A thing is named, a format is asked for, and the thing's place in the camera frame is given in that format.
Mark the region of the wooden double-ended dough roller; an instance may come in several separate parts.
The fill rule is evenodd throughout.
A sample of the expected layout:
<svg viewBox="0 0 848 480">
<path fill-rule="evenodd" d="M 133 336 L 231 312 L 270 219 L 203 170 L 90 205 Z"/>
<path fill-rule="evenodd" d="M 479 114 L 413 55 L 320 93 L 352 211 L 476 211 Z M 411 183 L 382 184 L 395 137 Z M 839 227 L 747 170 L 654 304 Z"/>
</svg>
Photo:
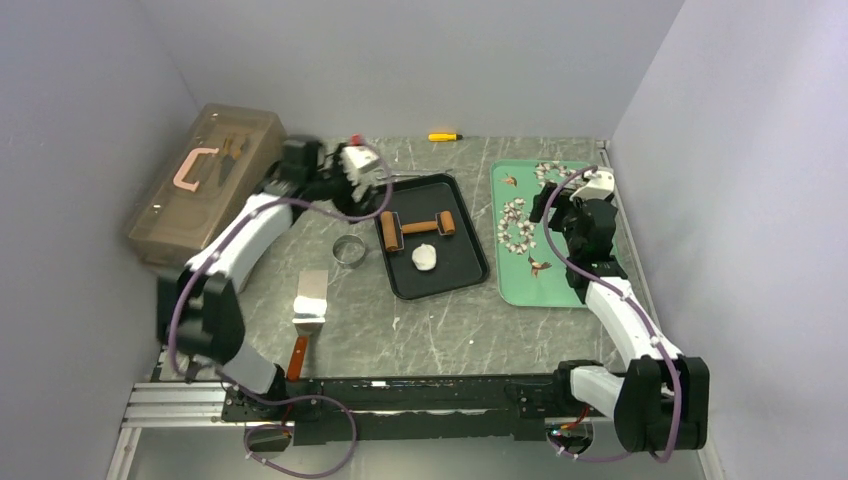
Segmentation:
<svg viewBox="0 0 848 480">
<path fill-rule="evenodd" d="M 437 232 L 441 236 L 451 236 L 457 227 L 450 211 L 439 212 L 434 220 L 403 224 L 397 212 L 384 211 L 378 217 L 384 250 L 397 252 L 404 249 L 406 236 Z"/>
</svg>

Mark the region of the black baking tray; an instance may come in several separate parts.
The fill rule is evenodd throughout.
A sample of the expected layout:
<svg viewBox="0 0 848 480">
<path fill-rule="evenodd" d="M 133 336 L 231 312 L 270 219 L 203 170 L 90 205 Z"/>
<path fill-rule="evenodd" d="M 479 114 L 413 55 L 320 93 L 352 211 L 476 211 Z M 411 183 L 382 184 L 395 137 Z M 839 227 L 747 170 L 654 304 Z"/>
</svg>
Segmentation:
<svg viewBox="0 0 848 480">
<path fill-rule="evenodd" d="M 385 229 L 375 221 L 379 248 L 392 292 L 402 300 L 417 300 L 483 283 L 490 267 L 466 202 L 456 179 L 446 173 L 411 178 L 393 186 L 387 210 L 401 225 L 434 222 L 445 211 L 452 216 L 455 233 L 442 235 L 437 230 L 398 234 L 399 250 L 385 248 Z M 414 265 L 412 252 L 427 244 L 435 249 L 436 264 L 428 271 Z"/>
</svg>

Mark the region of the white dough ball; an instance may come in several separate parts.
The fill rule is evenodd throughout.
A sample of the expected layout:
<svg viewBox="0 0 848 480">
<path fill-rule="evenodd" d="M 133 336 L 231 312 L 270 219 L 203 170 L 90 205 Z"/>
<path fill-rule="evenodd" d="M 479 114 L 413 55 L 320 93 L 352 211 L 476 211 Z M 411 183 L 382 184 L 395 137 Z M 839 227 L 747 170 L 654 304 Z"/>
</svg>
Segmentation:
<svg viewBox="0 0 848 480">
<path fill-rule="evenodd" d="M 437 251 L 431 244 L 421 244 L 412 252 L 412 262 L 418 271 L 431 271 L 437 265 Z"/>
</svg>

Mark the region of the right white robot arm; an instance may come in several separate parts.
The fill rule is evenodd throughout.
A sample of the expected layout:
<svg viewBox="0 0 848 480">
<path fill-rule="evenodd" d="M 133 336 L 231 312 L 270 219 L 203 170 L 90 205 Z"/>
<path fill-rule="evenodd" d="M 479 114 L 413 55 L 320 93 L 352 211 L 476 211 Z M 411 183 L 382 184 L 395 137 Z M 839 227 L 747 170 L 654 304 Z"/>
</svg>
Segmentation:
<svg viewBox="0 0 848 480">
<path fill-rule="evenodd" d="M 612 196 L 581 199 L 552 182 L 534 196 L 530 221 L 546 236 L 559 233 L 566 281 L 601 321 L 626 370 L 614 374 L 595 361 L 563 361 L 554 373 L 551 401 L 574 415 L 586 405 L 612 420 L 628 453 L 664 459 L 699 450 L 708 438 L 710 372 L 684 355 L 658 329 L 632 292 L 613 252 L 618 209 Z"/>
</svg>

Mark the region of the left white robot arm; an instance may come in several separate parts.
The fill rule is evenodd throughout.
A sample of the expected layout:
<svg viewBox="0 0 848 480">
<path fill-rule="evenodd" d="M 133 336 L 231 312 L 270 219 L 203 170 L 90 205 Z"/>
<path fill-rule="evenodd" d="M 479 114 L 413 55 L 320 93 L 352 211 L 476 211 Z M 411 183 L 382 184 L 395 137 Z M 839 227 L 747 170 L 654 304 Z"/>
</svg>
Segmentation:
<svg viewBox="0 0 848 480">
<path fill-rule="evenodd" d="M 357 137 L 333 150 L 308 135 L 282 142 L 230 224 L 182 267 L 157 279 L 156 334 L 178 375 L 191 381 L 212 369 L 248 397 L 248 407 L 261 419 L 285 411 L 290 379 L 247 340 L 238 292 L 304 212 L 349 224 L 379 216 L 387 205 L 375 202 L 375 170 L 390 167 Z"/>
</svg>

